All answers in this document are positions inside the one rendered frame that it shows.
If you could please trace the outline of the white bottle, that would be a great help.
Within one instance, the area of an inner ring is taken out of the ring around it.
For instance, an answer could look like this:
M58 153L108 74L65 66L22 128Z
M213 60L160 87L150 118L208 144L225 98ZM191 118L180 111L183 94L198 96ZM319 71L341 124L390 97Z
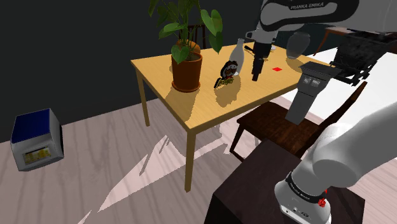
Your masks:
M239 75L242 65L244 63L244 50L243 50L244 39L239 38L235 48L233 49L232 53L230 54L229 60L236 61L237 67L236 71L233 74L234 76Z

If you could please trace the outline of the grey glass vase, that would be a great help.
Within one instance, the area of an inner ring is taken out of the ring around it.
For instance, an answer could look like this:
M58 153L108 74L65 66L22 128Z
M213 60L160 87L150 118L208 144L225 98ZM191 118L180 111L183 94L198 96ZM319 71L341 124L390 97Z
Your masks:
M286 55L289 59L297 59L310 44L310 34L295 32L289 37L286 45Z

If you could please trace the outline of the grey tapered box with windows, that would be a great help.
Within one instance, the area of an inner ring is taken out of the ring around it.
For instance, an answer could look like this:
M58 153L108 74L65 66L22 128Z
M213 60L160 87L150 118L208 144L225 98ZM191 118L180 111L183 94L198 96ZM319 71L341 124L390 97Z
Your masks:
M296 93L285 119L299 125L305 118L317 95L325 89L328 82L342 72L341 69L316 62L300 66L302 75L297 83Z

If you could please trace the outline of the dark brown wooden chair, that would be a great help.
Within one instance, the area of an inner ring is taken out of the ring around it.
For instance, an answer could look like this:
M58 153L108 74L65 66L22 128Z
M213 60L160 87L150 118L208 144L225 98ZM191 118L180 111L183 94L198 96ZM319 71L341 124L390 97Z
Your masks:
M239 128L233 139L230 153L243 161L235 147L246 130L260 140L268 139L286 151L301 158L303 154L315 143L325 128L338 122L344 113L356 102L357 98L366 87L363 82L352 95L319 125L308 119L303 119L298 125L285 119L288 110L276 103L266 102L237 120Z

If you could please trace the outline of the brown side table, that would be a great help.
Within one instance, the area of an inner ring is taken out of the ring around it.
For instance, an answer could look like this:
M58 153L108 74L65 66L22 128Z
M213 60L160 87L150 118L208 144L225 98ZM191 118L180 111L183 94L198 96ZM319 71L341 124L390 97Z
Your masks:
M353 32L356 32L356 31L345 28L345 27L327 27L325 29L324 37L313 55L316 55L320 51L321 47L324 45L329 34L336 34L336 35L343 36L343 35L350 34Z

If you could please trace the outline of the green plant in brown pot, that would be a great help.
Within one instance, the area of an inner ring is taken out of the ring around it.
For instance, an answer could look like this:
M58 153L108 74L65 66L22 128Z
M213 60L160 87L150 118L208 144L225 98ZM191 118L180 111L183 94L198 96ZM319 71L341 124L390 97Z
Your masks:
M209 31L211 48L219 53L223 47L223 20L217 10L207 11L200 7L199 0L178 0L176 3L164 0L149 0L148 14L156 11L159 15L158 25L168 22L160 30L160 39L175 35L178 42L171 48L172 86L180 92L194 92L200 87L202 55L195 51L193 32L204 26ZM189 14L193 7L200 12L199 24L189 28Z

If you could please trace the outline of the light wooden table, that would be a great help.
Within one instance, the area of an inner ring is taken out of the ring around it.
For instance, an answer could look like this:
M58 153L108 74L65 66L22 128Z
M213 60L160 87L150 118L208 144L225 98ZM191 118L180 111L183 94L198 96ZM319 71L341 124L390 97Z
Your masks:
M143 88L143 85L147 84L187 133L186 192L191 190L192 185L193 154L197 134L294 90L301 77L300 66L311 60L304 55L297 59L289 59L286 50L278 47L271 51L264 62L258 80L253 81L251 74L253 55L246 51L241 73L235 82L217 91L213 88L214 83L234 48L233 45L224 46L219 53L212 49L201 51L203 60L200 88L190 93L178 92L172 87L170 55L131 61L136 69L145 124L150 123ZM272 70L274 67L280 67L282 71Z

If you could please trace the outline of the dark robot stand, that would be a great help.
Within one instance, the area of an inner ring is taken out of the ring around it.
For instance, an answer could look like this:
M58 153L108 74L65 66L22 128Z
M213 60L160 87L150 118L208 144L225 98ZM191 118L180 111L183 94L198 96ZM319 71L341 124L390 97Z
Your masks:
M261 142L213 193L204 224L298 224L284 215L274 186L301 159Z

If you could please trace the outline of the grey box with blue top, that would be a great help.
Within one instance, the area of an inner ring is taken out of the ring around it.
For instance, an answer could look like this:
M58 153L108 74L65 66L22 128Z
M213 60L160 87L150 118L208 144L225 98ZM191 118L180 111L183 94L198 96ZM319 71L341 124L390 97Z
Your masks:
M64 158L62 126L50 108L16 116L10 145L17 169L22 172Z

